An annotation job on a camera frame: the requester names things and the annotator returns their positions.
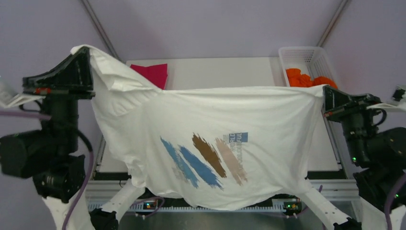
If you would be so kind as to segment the white printed t-shirt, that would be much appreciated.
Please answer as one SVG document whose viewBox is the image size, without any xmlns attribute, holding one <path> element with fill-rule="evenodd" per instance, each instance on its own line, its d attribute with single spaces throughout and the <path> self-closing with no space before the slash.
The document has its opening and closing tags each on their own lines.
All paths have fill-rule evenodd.
<svg viewBox="0 0 406 230">
<path fill-rule="evenodd" d="M 107 53 L 90 49 L 92 107 L 112 157 L 132 185 L 160 175 L 208 185 L 268 182 L 306 190 L 323 87 L 162 90 Z"/>
</svg>

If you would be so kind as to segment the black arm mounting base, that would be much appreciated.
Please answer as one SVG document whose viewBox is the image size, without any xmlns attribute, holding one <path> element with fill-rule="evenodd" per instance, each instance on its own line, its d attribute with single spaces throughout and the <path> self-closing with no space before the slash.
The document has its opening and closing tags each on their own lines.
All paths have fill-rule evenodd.
<svg viewBox="0 0 406 230">
<path fill-rule="evenodd" d="M 281 194 L 291 195 L 295 191 L 287 191 L 282 185 L 272 185 L 268 182 L 248 183 L 243 185 L 232 184 L 232 179 L 219 182 L 220 186 L 208 185 L 200 176 L 194 186 L 185 179 L 176 179 L 174 175 L 158 177 L 148 176 L 145 179 L 145 194 L 141 197 L 152 197 L 152 194 L 164 198 L 184 199 L 187 205 L 214 208 L 216 210 L 234 210 L 235 208 L 249 206 L 253 202 L 268 199 Z M 309 172 L 305 179 L 322 180 L 327 183 L 344 179 L 342 171 Z M 86 192 L 95 199 L 111 199 L 124 188 L 119 185 L 119 180 L 95 180 L 87 185 Z"/>
</svg>

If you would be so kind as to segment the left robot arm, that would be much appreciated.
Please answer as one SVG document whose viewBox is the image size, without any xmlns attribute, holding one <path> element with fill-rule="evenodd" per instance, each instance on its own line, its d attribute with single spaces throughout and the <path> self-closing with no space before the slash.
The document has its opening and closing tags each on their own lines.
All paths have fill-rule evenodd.
<svg viewBox="0 0 406 230">
<path fill-rule="evenodd" d="M 126 185 L 101 208 L 88 211 L 84 191 L 92 173 L 85 156 L 76 156 L 82 140 L 93 163 L 93 149 L 78 128 L 78 101 L 94 97 L 90 49 L 80 47 L 56 67 L 40 75 L 23 78 L 18 93 L 2 82 L 2 116 L 38 119 L 41 129 L 10 134 L 0 139 L 3 174 L 32 178 L 37 193 L 61 230 L 116 230 L 137 195 L 148 198 L 154 186 L 139 181 L 135 190 Z"/>
</svg>

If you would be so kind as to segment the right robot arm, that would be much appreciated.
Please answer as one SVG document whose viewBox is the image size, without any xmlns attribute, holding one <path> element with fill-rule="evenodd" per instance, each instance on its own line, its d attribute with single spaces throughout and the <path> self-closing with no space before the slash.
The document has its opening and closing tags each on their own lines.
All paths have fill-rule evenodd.
<svg viewBox="0 0 406 230">
<path fill-rule="evenodd" d="M 327 230 L 399 230 L 406 214 L 406 129 L 379 132 L 376 115 L 384 122 L 388 112 L 406 109 L 406 88 L 397 86 L 390 102 L 369 93 L 350 95 L 324 86 L 324 117 L 338 122 L 351 160 L 361 172 L 354 173 L 362 219 L 340 211 L 318 190 L 300 196 Z"/>
</svg>

